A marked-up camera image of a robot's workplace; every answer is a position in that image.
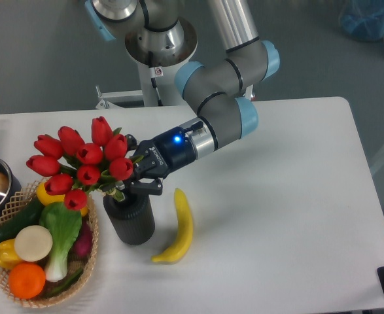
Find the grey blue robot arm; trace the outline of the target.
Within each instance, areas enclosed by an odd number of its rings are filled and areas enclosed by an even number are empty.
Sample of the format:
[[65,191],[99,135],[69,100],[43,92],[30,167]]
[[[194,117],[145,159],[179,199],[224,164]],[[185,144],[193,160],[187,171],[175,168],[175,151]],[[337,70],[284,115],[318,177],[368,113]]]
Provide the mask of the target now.
[[246,1],[210,1],[226,58],[213,68],[193,61],[197,35],[179,16],[177,1],[87,1],[99,33],[122,39],[137,64],[147,107],[188,105],[195,117],[134,145],[131,177],[105,186],[134,194],[162,193],[170,173],[254,131],[258,114],[251,103],[253,85],[280,66],[275,46],[258,36]]

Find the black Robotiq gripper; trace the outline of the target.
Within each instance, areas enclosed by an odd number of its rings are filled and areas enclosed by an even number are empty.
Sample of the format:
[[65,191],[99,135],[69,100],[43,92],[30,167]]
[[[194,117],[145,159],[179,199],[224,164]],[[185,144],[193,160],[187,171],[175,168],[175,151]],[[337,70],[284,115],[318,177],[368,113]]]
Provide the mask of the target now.
[[125,135],[125,138],[127,151],[135,151],[133,156],[143,157],[137,162],[133,171],[135,178],[152,179],[149,183],[118,181],[117,189],[130,194],[161,196],[163,192],[161,179],[191,164],[197,157],[191,140],[181,127],[172,128],[152,139],[141,141],[139,145],[132,134]]

